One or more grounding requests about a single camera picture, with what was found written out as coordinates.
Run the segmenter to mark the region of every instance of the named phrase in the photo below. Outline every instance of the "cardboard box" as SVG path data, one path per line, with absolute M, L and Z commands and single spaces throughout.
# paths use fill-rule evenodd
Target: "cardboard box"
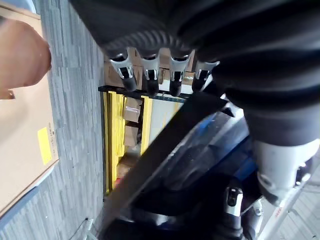
M 139 121 L 141 104 L 141 100 L 127 97 L 123 108 L 123 119 L 137 123 Z
M 143 69 L 141 66 L 133 66 L 133 71 L 137 84 L 136 88 L 141 90 Z M 104 63 L 104 83 L 109 86 L 124 88 L 121 77 L 115 71 L 110 62 Z
M 138 128 L 134 126 L 124 127 L 124 145 L 135 146 L 137 144 Z
M 25 22 L 42 35 L 39 15 L 1 5 L 0 16 Z M 47 76 L 11 91 L 12 99 L 0 100 L 0 216 L 58 162 Z
M 135 48 L 130 47 L 128 54 L 131 58 L 132 64 L 135 66 L 141 66 L 141 58 Z M 195 57 L 195 51 L 192 51 L 189 63 L 185 69 L 186 72 L 192 72 L 193 62 Z M 159 51 L 159 67 L 162 69 L 170 69 L 170 50 L 168 48 L 161 48 Z

